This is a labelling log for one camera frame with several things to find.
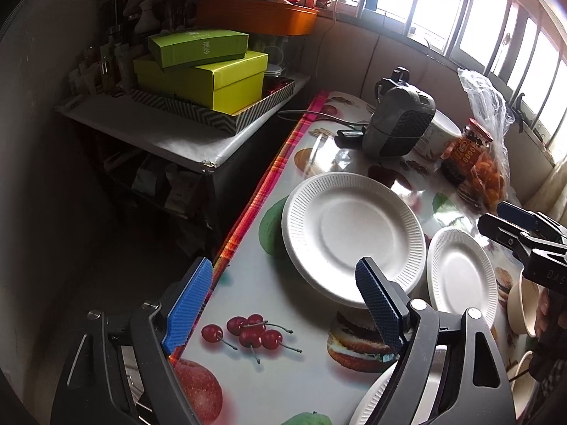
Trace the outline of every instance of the curtain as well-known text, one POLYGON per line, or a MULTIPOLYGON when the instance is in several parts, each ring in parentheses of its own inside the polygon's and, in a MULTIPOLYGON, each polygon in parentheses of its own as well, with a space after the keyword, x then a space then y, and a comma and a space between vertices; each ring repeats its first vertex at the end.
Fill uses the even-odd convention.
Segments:
POLYGON ((555 165, 547 180, 524 208, 541 211, 567 227, 567 157, 555 165))

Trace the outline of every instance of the window sill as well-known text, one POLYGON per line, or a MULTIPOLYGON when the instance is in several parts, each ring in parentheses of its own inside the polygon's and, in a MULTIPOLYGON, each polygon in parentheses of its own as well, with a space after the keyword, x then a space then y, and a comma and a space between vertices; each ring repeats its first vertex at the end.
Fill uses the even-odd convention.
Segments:
MULTIPOLYGON (((429 50, 428 47, 423 45, 422 43, 415 41, 414 39, 411 39, 407 36, 403 36, 401 31, 398 32, 397 30, 400 29, 400 27, 401 29, 403 29, 404 24, 396 19, 386 17, 385 15, 381 15, 367 9, 363 11, 362 18, 360 19, 356 18, 355 14, 356 6, 352 6, 346 3, 338 4, 336 13, 337 21, 345 22, 347 24, 370 30, 374 33, 387 36, 388 38, 395 39, 396 41, 409 46, 410 48, 413 48, 416 51, 423 53, 424 55, 429 55, 436 62, 439 62, 441 65, 453 70, 454 72, 457 72, 457 70, 460 68, 467 68, 463 65, 458 64, 457 62, 452 61, 451 59, 447 59, 440 52, 437 52, 434 48, 431 48, 429 50)), ((331 9, 319 9, 318 16, 333 19, 333 11, 331 9)), ((549 163, 552 166, 555 166, 556 163, 551 153, 545 148, 543 143, 529 128, 528 123, 524 123, 524 132, 535 143, 541 153, 543 153, 545 158, 549 161, 549 163)))

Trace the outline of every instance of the orange plastic basket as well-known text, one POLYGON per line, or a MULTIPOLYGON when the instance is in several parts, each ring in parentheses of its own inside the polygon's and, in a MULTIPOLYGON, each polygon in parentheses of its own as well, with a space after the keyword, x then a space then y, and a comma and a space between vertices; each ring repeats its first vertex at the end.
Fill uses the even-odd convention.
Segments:
POLYGON ((262 0, 201 0, 197 25, 266 35, 308 35, 317 10, 262 0))

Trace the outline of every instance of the window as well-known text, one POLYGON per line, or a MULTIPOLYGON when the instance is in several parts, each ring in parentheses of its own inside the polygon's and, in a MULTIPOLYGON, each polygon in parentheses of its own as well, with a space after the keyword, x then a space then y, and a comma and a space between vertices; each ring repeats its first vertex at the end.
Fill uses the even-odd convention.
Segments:
POLYGON ((473 0, 460 48, 488 65, 506 12, 507 0, 473 0))
POLYGON ((443 51, 455 24, 461 0, 418 0, 412 33, 443 51))
POLYGON ((485 73, 514 106, 523 94, 529 135, 553 159, 567 154, 567 49, 539 0, 378 0, 373 10, 375 1, 345 0, 339 11, 485 73))

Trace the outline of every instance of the wall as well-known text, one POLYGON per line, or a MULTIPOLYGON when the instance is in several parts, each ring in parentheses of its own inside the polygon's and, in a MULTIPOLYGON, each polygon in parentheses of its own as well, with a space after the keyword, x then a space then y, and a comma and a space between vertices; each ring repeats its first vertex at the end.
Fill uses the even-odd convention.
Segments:
POLYGON ((0 41, 0 367, 20 398, 45 312, 110 219, 71 123, 50 111, 96 8, 27 0, 0 41))
MULTIPOLYGON (((454 70, 395 39, 345 22, 337 22, 330 29, 332 23, 331 19, 318 17, 305 42, 301 65, 313 77, 311 93, 321 88, 338 90, 375 104, 374 84, 389 77, 397 66, 404 66, 410 71, 411 82, 432 95, 437 108, 459 127, 472 116, 454 70)), ((516 125, 509 130, 506 145, 512 186, 525 201, 542 185, 552 166, 526 134, 518 134, 516 125)))

